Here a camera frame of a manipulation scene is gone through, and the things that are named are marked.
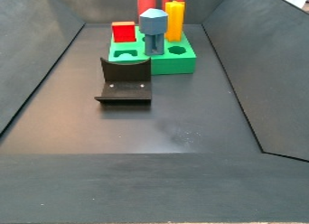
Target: black stand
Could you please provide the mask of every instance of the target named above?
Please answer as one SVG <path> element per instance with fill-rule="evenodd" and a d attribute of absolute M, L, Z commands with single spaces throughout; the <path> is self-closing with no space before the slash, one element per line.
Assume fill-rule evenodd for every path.
<path fill-rule="evenodd" d="M 150 102 L 152 101 L 152 59 L 137 64 L 118 64 L 102 60 L 106 78 L 100 102 Z"/>

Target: green base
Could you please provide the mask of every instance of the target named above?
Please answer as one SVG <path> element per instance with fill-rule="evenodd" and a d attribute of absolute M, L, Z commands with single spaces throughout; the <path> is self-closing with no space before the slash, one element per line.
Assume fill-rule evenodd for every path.
<path fill-rule="evenodd" d="M 136 63 L 145 61 L 150 56 L 145 55 L 145 35 L 136 26 L 137 42 L 114 42 L 112 40 L 109 61 L 117 63 Z M 165 54 L 152 56 L 153 75 L 193 73 L 197 56 L 192 49 L 185 33 L 181 42 L 165 41 Z"/>

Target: red cylinder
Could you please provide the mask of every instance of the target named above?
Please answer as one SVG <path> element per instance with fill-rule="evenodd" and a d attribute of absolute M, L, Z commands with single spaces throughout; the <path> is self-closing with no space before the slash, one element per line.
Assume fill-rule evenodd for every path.
<path fill-rule="evenodd" d="M 138 0 L 140 16 L 148 9 L 156 9 L 156 0 Z"/>

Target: gray panel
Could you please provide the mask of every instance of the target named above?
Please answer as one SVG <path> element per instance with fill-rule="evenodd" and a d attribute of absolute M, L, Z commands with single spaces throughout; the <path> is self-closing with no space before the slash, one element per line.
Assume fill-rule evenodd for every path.
<path fill-rule="evenodd" d="M 227 0 L 204 26 L 264 150 L 309 160 L 308 14 Z"/>
<path fill-rule="evenodd" d="M 137 0 L 63 0 L 88 23 L 138 21 Z M 188 0 L 185 23 L 203 23 L 223 0 Z"/>
<path fill-rule="evenodd" d="M 58 0 L 0 0 L 0 133 L 84 21 Z"/>
<path fill-rule="evenodd" d="M 304 223 L 308 172 L 268 154 L 3 155 L 0 222 Z"/>
<path fill-rule="evenodd" d="M 150 107 L 102 106 L 110 25 L 88 25 L 0 142 L 2 154 L 260 153 L 201 25 L 195 74 L 153 76 Z"/>

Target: yellow pillar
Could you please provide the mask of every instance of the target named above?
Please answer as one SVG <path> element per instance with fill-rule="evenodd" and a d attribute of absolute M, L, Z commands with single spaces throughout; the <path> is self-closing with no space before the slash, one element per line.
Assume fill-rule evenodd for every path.
<path fill-rule="evenodd" d="M 168 18 L 168 33 L 166 38 L 170 42 L 181 41 L 184 15 L 185 15 L 185 2 L 166 3 Z"/>

